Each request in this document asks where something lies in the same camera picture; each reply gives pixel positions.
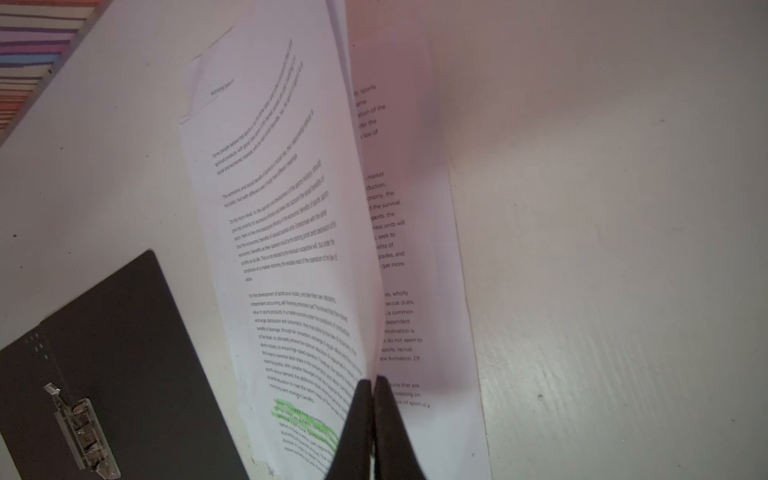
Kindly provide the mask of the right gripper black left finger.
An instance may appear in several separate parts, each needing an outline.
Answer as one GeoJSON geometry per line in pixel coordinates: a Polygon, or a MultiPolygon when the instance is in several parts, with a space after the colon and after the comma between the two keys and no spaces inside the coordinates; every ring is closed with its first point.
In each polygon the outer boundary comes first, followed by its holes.
{"type": "Polygon", "coordinates": [[[360,380],[339,438],[326,480],[368,480],[374,439],[371,381],[360,380]]]}

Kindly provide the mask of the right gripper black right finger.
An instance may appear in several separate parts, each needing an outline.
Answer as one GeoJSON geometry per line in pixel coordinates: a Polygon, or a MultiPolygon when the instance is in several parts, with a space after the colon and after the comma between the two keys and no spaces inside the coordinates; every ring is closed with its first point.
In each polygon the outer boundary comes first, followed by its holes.
{"type": "Polygon", "coordinates": [[[377,480],[425,480],[388,379],[373,392],[374,475],[377,480]]]}

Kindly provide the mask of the black file folder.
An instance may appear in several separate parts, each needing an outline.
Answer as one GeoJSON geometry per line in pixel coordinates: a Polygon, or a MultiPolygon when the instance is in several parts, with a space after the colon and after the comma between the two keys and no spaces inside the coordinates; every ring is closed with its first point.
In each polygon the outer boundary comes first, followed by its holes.
{"type": "Polygon", "coordinates": [[[49,384],[92,403],[125,479],[247,475],[152,251],[1,352],[1,433],[19,475],[83,479],[49,384]]]}

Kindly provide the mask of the printed paper sheet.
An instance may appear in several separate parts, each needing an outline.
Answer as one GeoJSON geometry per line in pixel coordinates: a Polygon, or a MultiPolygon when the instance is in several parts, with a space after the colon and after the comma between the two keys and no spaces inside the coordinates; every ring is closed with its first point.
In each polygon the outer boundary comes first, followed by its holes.
{"type": "Polygon", "coordinates": [[[380,372],[430,479],[491,467],[426,24],[351,49],[366,195],[385,291],[380,372]]]}
{"type": "Polygon", "coordinates": [[[194,62],[180,134],[255,458],[321,479],[384,299],[339,1],[254,1],[194,62]]]}

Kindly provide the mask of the metal folder clip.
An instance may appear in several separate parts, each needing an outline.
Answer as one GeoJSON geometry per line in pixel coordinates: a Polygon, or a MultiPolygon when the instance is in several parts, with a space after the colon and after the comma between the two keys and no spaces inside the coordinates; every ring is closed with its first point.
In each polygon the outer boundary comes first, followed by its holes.
{"type": "Polygon", "coordinates": [[[49,382],[43,389],[52,397],[54,416],[78,469],[95,473],[101,479],[120,479],[121,470],[91,400],[82,398],[69,404],[62,389],[54,383],[49,382]]]}

